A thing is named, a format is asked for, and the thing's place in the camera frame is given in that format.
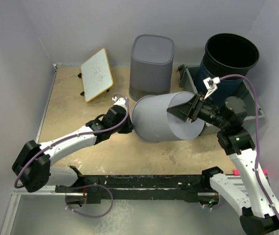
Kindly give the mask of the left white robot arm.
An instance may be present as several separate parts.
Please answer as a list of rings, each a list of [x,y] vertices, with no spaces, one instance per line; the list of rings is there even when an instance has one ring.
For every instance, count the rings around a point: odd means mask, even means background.
[[[106,114],[63,137],[43,143],[28,141],[12,165],[17,176],[14,188],[32,193],[43,186],[56,185],[78,192],[84,185],[79,170],[73,166],[57,168],[54,164],[80,149],[108,140],[114,133],[128,134],[132,129],[129,108],[114,105]]]

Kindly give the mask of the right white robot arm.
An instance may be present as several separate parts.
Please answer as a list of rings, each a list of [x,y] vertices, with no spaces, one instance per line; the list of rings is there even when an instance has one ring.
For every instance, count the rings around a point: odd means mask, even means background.
[[[197,94],[167,112],[182,121],[201,119],[219,128],[217,138],[239,172],[246,192],[235,186],[218,167],[202,171],[201,188],[218,192],[237,212],[248,235],[264,235],[279,230],[279,201],[256,157],[258,147],[243,127],[245,103],[234,96],[219,108],[209,98]]]

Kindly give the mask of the grey slotted square bin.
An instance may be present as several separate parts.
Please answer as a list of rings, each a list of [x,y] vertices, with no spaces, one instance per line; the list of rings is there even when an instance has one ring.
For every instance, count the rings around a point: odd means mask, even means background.
[[[139,35],[132,46],[129,96],[137,101],[147,95],[170,93],[175,45],[172,39]]]

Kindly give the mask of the smooth lavender round bin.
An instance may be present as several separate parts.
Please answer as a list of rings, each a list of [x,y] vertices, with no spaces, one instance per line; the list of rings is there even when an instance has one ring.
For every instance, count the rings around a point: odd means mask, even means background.
[[[189,141],[198,137],[204,128],[201,119],[181,121],[166,110],[189,101],[190,92],[147,95],[139,99],[132,111],[132,124],[137,136],[145,142]]]

